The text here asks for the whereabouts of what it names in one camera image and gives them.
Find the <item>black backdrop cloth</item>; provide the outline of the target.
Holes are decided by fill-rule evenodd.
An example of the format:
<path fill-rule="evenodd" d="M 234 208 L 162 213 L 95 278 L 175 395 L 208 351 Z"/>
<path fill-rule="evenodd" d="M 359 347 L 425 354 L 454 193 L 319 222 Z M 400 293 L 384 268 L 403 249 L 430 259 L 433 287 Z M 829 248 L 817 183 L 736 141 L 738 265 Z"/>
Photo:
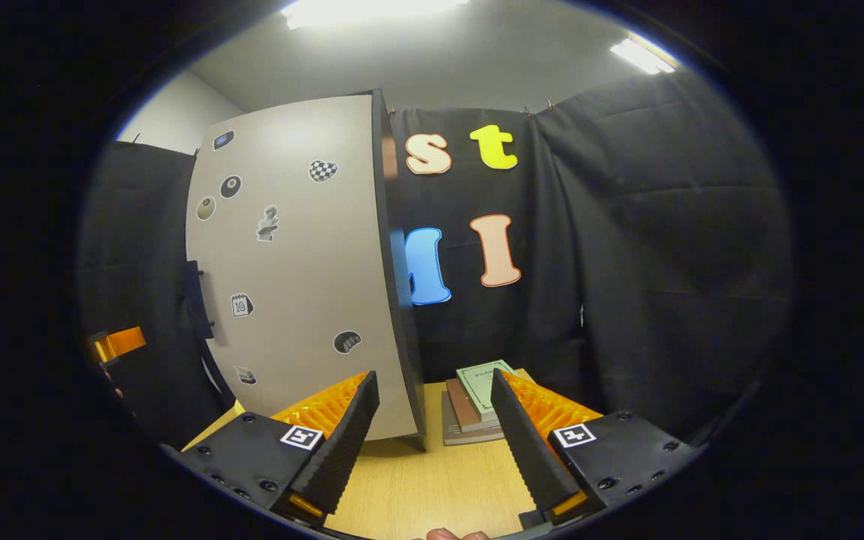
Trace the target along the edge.
<path fill-rule="evenodd" d="M 757 382 L 794 287 L 788 209 L 709 83 L 634 76 L 536 114 L 387 114 L 421 387 L 502 359 L 699 444 Z M 86 335 L 142 329 L 111 377 L 176 448 L 243 407 L 182 293 L 196 157 L 110 143 L 75 265 Z"/>

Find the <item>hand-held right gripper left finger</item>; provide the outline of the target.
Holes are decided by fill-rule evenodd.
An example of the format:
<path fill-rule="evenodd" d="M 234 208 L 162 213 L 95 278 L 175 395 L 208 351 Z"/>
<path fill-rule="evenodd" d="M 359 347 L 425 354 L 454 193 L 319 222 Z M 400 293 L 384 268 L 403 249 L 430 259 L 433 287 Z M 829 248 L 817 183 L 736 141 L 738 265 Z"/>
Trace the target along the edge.
<path fill-rule="evenodd" d="M 378 407 L 377 373 L 358 373 L 271 416 L 240 412 L 177 455 L 234 498 L 321 527 L 338 509 Z"/>

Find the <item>grey book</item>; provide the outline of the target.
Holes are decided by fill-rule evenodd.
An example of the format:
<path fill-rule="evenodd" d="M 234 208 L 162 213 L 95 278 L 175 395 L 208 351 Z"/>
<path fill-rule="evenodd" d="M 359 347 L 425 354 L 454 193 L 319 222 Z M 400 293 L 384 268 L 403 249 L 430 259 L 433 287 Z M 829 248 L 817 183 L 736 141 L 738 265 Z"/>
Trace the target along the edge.
<path fill-rule="evenodd" d="M 504 439 L 503 430 L 500 426 L 474 430 L 463 433 L 458 417 L 452 406 L 452 399 L 447 391 L 441 393 L 442 406 L 442 441 L 445 446 L 462 446 L 476 443 L 487 443 Z"/>

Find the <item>brown book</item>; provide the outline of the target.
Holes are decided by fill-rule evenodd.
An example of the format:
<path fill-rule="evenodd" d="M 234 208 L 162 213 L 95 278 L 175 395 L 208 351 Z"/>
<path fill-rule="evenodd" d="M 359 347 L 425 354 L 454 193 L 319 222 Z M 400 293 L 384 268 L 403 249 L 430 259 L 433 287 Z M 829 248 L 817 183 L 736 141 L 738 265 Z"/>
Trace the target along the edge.
<path fill-rule="evenodd" d="M 459 382 L 459 379 L 452 377 L 452 379 L 447 379 L 445 384 L 460 430 L 463 433 L 478 433 L 478 431 L 500 427 L 498 419 L 482 419 L 476 404 L 473 403 L 465 386 L 463 386 L 462 382 Z"/>

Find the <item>small ceiling light panel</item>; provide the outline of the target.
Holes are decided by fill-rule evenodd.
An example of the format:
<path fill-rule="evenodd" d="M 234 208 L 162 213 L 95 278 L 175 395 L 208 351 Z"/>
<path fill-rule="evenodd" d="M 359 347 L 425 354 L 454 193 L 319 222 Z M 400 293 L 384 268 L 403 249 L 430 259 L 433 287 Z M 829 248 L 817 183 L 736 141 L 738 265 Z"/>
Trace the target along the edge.
<path fill-rule="evenodd" d="M 648 43 L 627 37 L 610 48 L 611 54 L 648 75 L 671 74 L 677 71 L 677 61 Z"/>

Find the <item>black door handle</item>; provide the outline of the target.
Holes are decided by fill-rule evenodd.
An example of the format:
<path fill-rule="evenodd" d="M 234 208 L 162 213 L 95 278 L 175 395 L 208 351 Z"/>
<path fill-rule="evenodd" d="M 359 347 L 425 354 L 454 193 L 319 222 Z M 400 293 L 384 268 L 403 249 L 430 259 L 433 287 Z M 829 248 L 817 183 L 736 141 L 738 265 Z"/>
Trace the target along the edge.
<path fill-rule="evenodd" d="M 186 301 L 187 314 L 193 332 L 203 341 L 214 338 L 214 321 L 209 318 L 203 296 L 202 277 L 205 272 L 200 270 L 198 261 L 189 260 L 181 264 L 179 283 Z"/>

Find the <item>long ceiling light panel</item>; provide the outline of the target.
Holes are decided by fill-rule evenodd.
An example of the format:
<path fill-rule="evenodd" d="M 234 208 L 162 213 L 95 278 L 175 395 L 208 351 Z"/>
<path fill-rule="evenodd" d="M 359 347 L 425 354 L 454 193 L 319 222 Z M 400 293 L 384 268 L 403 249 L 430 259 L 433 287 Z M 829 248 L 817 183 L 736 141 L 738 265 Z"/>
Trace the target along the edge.
<path fill-rule="evenodd" d="M 470 0 L 295 0 L 280 13 L 289 29 L 329 27 L 388 18 L 424 17 Z"/>

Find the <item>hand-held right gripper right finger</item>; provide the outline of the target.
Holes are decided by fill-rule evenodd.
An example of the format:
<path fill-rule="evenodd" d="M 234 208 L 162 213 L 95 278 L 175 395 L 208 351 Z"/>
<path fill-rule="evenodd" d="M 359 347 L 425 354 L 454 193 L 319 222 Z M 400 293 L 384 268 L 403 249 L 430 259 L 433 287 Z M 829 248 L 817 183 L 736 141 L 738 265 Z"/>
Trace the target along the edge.
<path fill-rule="evenodd" d="M 702 455 L 628 410 L 602 414 L 501 370 L 490 402 L 535 509 L 525 530 L 559 530 L 633 503 Z"/>

